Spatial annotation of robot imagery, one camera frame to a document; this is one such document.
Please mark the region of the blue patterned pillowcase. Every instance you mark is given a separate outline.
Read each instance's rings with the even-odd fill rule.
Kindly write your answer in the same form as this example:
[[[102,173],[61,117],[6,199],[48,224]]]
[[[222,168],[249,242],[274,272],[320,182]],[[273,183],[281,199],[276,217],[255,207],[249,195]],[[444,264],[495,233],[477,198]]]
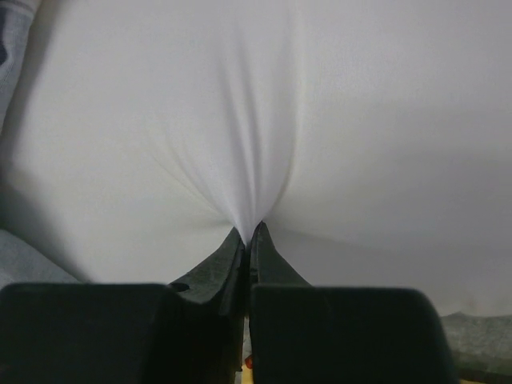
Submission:
[[[1,2],[1,158],[11,144],[6,116],[19,82],[30,28],[40,1]],[[1,208],[1,286],[13,283],[78,283],[74,276],[52,262],[6,227],[7,208]]]

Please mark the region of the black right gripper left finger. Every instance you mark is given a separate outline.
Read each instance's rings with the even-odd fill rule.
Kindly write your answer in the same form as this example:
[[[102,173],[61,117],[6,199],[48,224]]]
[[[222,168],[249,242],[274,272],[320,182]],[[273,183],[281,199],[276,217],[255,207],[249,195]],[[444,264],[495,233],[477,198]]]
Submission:
[[[4,383],[232,383],[242,365],[236,230],[170,284],[12,284],[1,292]]]

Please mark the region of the white pillow insert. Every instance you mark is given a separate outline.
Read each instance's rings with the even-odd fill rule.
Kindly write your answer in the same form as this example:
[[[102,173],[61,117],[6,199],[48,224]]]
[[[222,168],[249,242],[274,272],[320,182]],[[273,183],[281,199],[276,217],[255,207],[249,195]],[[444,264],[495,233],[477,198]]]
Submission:
[[[169,282],[266,222],[313,284],[509,314],[511,4],[44,1],[1,219],[100,282]]]

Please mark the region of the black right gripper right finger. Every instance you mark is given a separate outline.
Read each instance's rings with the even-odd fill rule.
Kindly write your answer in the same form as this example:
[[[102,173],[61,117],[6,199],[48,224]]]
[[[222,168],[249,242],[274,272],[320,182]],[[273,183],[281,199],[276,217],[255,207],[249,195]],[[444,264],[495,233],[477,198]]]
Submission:
[[[256,383],[456,383],[439,316],[403,288],[309,284],[257,226],[250,252]]]

